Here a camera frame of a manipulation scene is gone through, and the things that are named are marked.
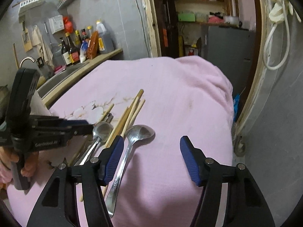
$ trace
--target white cable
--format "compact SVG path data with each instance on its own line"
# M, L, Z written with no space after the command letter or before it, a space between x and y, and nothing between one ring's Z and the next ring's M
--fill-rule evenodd
M144 36L144 42L145 42L145 46L146 46L146 50L147 50L147 55L149 57L149 50L148 50L148 46L147 46L147 42L146 42L146 36L145 36L145 31L144 31L144 25L143 25L143 18L142 18L142 15L140 13L140 9L139 9L139 5L138 5L138 1L136 1L136 5L137 5L137 9L138 9L138 12L140 14L140 18L141 18L141 24L142 24L142 30L143 30L143 36Z
M285 26L286 26L286 36L287 36L287 46L286 46L286 51L285 51L285 55L282 59L282 61L276 65L276 66L269 66L269 60L270 60L270 56L268 56L267 60L266 60L266 54L267 54L267 50L268 50L268 46L270 43L270 40L272 39L272 36L274 35L274 32L277 28L277 23L274 24L274 26L272 27L272 30L270 31L267 40L265 42L264 45L264 50L263 50L263 62L265 67L268 70L277 70L279 69L286 61L288 54L289 54L289 48L290 48L290 32L289 32L289 25L288 25L288 20L287 20L287 14L286 14L286 8L285 8L285 0L282 0L282 7L283 7L283 15L284 15L284 21L285 21Z

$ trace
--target spoon handle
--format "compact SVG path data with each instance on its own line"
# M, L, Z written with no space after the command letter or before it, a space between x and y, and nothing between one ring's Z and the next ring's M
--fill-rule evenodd
M133 143L130 143L127 146L127 149L126 149L124 158L122 160L122 163L120 165L118 174L117 174L117 176L116 176L116 178L114 180L114 183L113 183L113 185L111 187L111 190L110 190L110 192L109 192L109 194L108 194L108 196L106 198L106 201L105 201L105 204L106 204L106 207L107 207L107 211L109 212L109 217L110 218L113 217L114 212L115 212L116 201L117 201L117 196L118 196L119 188L120 188L120 185L121 185L122 176L123 176L123 173L124 173L124 170L125 170L125 165L126 165L128 156L129 156L129 154L131 152L132 146L133 146Z
M83 165L91 156L92 152L94 151L95 147L100 142L100 137L94 139L92 144L87 148L86 152L81 156L81 158L75 163L74 166Z

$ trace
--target gray tile wall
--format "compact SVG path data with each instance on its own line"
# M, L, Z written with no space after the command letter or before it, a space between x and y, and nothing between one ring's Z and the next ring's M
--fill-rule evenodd
M17 3L17 1L22 0L14 0L12 2L12 5ZM50 45L49 39L45 33L44 21L46 21L48 24L48 18L59 15L60 13L63 15L67 14L66 9L60 11L60 13L56 10L56 4L58 1L59 0L46 0L43 5L30 9L26 13L25 23L26 27L28 28L30 37L34 25L37 25L42 33L43 38L45 39L45 42ZM17 57L19 62L26 56L31 56L34 59L38 58L38 53L35 48L28 51L27 53L24 50L21 36L22 25L19 24L18 11L18 6L14 8L10 6L0 21L0 86L8 85L9 88L11 88L15 74L17 72L13 53L13 43L16 44ZM63 33L56 33L55 37L51 35L52 43L58 44L59 42L60 44L61 40L59 38L61 36L63 36ZM24 63L24 67L38 69L37 65L31 61L26 61ZM47 68L42 69L42 73L44 75L47 75Z
M246 165L276 226L287 219L303 194L303 24L296 17L288 18L288 60L278 71L269 98L246 137Z
M143 16L144 30L147 28L142 0L137 0ZM76 0L68 7L75 27L79 30L102 19L110 31L115 48L123 48L123 60L148 57L139 11L135 0Z

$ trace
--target spoon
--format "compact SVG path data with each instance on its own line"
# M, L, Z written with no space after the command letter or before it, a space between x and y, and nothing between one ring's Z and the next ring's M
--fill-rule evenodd
M101 121L95 125L93 129L93 142L87 148L86 152L81 156L81 158L75 163L74 166L83 165L91 157L92 153L95 151L96 146L100 142L106 142L109 135L113 131L113 126L110 123Z
M135 125L126 131L126 137L128 139L128 147L126 149L126 153L120 165L118 174L114 180L114 183L111 187L111 190L106 198L105 204L107 207L107 211L109 212L109 217L112 218L115 212L117 195L119 192L122 176L125 170L126 161L128 159L129 154L131 153L131 149L135 142L143 141L151 138L155 134L155 131L145 125Z

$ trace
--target human hand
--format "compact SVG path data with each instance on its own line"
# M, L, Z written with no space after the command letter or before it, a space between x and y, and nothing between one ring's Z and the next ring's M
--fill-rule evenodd
M33 152L26 159L24 167L21 169L21 175L24 177L32 177L37 169L39 152ZM3 164L10 168L11 162L17 163L19 156L12 148L0 147L0 159Z

